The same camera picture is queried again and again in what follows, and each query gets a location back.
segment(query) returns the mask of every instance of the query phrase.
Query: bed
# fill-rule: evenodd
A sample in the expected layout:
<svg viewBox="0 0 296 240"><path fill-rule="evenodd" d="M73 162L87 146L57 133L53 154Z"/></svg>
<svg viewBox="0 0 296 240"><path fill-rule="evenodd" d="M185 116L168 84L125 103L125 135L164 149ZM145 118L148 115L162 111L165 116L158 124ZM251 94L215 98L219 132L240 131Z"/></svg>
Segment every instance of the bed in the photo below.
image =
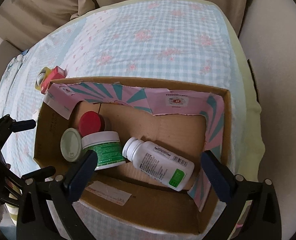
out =
<svg viewBox="0 0 296 240"><path fill-rule="evenodd" d="M214 45L215 35L219 35L222 46L215 46L215 52L206 50L210 54L199 54L200 49ZM38 119L43 95L34 89L35 80L43 67L56 65L66 69L67 77L136 76L229 89L234 131L229 168L248 180L257 180L264 154L261 108L235 31L213 3L130 0L99 8L68 22L34 45L25 56L9 63L0 82L0 117L10 114L17 120ZM3 147L5 160L19 176L39 168L33 160L35 133L36 130L30 130L13 134ZM135 228L83 203L75 203L74 207L98 239L113 239L115 234L120 239L184 237ZM222 203L217 204L204 232L186 237L200 239L223 208Z"/></svg>

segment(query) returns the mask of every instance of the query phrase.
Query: green sticker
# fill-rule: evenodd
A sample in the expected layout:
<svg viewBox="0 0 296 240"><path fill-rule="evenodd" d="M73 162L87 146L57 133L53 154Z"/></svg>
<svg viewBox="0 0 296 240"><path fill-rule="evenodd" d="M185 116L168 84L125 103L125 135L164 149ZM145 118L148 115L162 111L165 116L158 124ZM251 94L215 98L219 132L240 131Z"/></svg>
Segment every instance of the green sticker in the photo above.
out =
<svg viewBox="0 0 296 240"><path fill-rule="evenodd" d="M173 187L178 187L178 185L181 183L184 176L185 176L185 173L182 170L176 169L172 178L169 181L169 185Z"/></svg>
<svg viewBox="0 0 296 240"><path fill-rule="evenodd" d="M85 154L87 150L93 150L97 153L97 167L125 161L125 158L122 156L122 147L120 142L108 142L92 145L83 149L82 153Z"/></svg>

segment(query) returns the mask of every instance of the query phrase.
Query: red round cap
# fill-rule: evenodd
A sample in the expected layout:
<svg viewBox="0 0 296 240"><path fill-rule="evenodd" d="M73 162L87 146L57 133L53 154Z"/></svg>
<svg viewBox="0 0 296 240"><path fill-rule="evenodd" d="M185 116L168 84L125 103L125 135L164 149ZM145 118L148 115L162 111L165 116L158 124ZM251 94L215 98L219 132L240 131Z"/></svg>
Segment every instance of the red round cap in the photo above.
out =
<svg viewBox="0 0 296 240"><path fill-rule="evenodd" d="M91 133L100 132L104 127L100 115L94 111L88 111L82 115L79 120L79 132L82 137Z"/></svg>

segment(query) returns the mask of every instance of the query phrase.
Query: screw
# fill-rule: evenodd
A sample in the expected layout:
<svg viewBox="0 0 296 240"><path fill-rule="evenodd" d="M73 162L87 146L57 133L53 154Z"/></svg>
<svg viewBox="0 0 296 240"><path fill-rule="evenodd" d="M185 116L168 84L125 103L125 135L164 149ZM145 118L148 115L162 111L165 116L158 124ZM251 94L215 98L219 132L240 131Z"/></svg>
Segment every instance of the screw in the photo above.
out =
<svg viewBox="0 0 296 240"><path fill-rule="evenodd" d="M236 179L237 181L243 181L243 180L244 180L244 177L243 177L242 175L240 175L240 174L237 174L237 175L235 176L235 179Z"/></svg>
<svg viewBox="0 0 296 240"><path fill-rule="evenodd" d="M26 182L27 185L31 185L33 183L33 179L32 178L26 179L25 182Z"/></svg>
<svg viewBox="0 0 296 240"><path fill-rule="evenodd" d="M265 183L266 183L267 185L269 185L269 186L272 185L272 181L271 181L270 179L266 179L266 180L265 180Z"/></svg>
<svg viewBox="0 0 296 240"><path fill-rule="evenodd" d="M63 179L64 179L64 176L62 176L62 175L57 175L55 177L55 181L62 181Z"/></svg>

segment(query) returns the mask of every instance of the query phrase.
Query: red box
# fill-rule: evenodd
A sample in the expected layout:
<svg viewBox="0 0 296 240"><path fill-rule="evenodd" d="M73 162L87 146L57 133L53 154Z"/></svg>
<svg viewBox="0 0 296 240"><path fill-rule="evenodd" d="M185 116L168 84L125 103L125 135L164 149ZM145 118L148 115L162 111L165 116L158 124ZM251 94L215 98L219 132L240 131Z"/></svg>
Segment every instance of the red box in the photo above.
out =
<svg viewBox="0 0 296 240"><path fill-rule="evenodd" d="M41 86L40 86L41 93L46 94L49 83L50 83L51 80L61 79L61 78L65 78L65 77L66 77L66 72L62 68L56 66L50 72L50 74L45 78L45 80L41 83Z"/></svg>

